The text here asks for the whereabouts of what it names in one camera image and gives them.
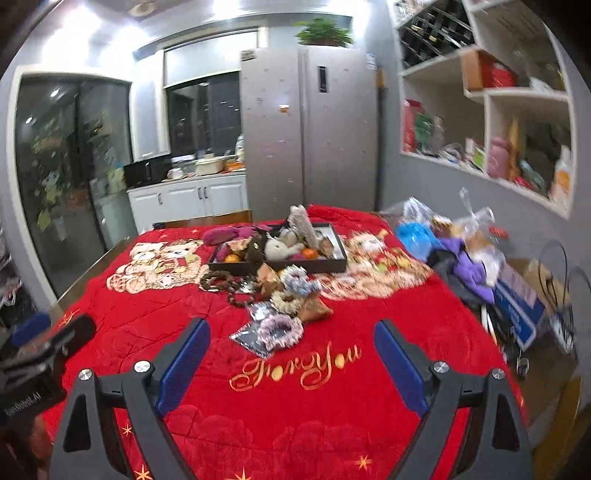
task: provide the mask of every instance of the pink bottle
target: pink bottle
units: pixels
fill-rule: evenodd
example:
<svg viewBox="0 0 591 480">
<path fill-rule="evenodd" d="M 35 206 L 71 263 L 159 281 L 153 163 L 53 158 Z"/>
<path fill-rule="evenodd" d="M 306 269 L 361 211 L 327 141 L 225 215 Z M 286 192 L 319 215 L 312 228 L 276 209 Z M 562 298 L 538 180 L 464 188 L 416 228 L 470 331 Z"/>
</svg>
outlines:
<svg viewBox="0 0 591 480">
<path fill-rule="evenodd" d="M 495 137 L 491 141 L 491 150 L 486 159 L 486 173 L 494 179 L 508 179 L 511 165 L 509 158 L 511 146 L 507 140 Z"/>
</svg>

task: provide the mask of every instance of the window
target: window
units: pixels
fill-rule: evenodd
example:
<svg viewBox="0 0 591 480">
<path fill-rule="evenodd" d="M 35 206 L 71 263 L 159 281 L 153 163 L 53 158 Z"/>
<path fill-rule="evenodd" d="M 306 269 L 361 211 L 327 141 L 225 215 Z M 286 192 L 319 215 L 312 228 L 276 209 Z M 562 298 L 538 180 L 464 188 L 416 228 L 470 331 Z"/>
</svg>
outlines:
<svg viewBox="0 0 591 480">
<path fill-rule="evenodd" d="M 167 89 L 173 156 L 234 152 L 242 132 L 239 73 L 223 73 Z"/>
</svg>

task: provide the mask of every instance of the refrigerator door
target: refrigerator door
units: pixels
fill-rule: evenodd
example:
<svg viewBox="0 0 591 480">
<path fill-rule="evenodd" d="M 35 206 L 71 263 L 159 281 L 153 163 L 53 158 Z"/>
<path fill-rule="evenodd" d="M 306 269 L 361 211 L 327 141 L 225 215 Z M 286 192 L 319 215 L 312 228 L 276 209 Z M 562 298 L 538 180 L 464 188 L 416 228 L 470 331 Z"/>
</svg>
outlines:
<svg viewBox="0 0 591 480">
<path fill-rule="evenodd" d="M 378 92 L 365 52 L 303 53 L 306 203 L 371 211 L 378 171 Z"/>
<path fill-rule="evenodd" d="M 303 203 L 298 50 L 259 48 L 241 62 L 248 205 L 256 221 Z"/>
</svg>

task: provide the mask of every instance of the beaded bracelet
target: beaded bracelet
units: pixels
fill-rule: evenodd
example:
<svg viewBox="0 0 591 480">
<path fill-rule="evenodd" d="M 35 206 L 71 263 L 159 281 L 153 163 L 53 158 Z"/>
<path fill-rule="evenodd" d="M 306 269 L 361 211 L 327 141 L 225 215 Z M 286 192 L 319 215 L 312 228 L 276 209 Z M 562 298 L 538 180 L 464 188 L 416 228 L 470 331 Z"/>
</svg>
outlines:
<svg viewBox="0 0 591 480">
<path fill-rule="evenodd" d="M 224 282 L 213 285 L 213 282 L 224 279 Z M 234 283 L 233 275 L 225 270 L 214 270 L 207 272 L 201 277 L 200 280 L 201 288 L 210 292 L 227 290 L 232 283 Z"/>
<path fill-rule="evenodd" d="M 240 288 L 240 285 L 237 282 L 235 282 L 235 281 L 230 282 L 230 286 L 227 288 L 228 303 L 230 305 L 234 305 L 235 307 L 239 307 L 239 308 L 244 308 L 244 307 L 246 307 L 246 305 L 252 305 L 255 301 L 255 294 L 254 293 L 240 293 L 238 291 L 239 288 Z M 248 295 L 248 299 L 237 300 L 236 299 L 237 294 Z"/>
</svg>

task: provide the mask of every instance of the purple cloth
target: purple cloth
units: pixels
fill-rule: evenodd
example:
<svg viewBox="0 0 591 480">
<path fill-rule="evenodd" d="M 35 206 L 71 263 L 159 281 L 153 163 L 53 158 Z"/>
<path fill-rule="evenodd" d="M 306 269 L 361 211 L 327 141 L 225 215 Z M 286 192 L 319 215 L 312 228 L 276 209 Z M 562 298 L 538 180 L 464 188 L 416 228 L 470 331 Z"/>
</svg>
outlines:
<svg viewBox="0 0 591 480">
<path fill-rule="evenodd" d="M 494 303 L 492 288 L 486 285 L 486 270 L 481 262 L 474 263 L 466 252 L 457 256 L 457 264 L 453 274 L 464 282 L 464 285 L 487 303 Z"/>
<path fill-rule="evenodd" d="M 474 294 L 487 303 L 495 302 L 492 288 L 486 285 L 486 270 L 482 262 L 474 263 L 466 253 L 464 240 L 461 238 L 440 238 L 441 247 L 457 255 L 453 274 Z"/>
</svg>

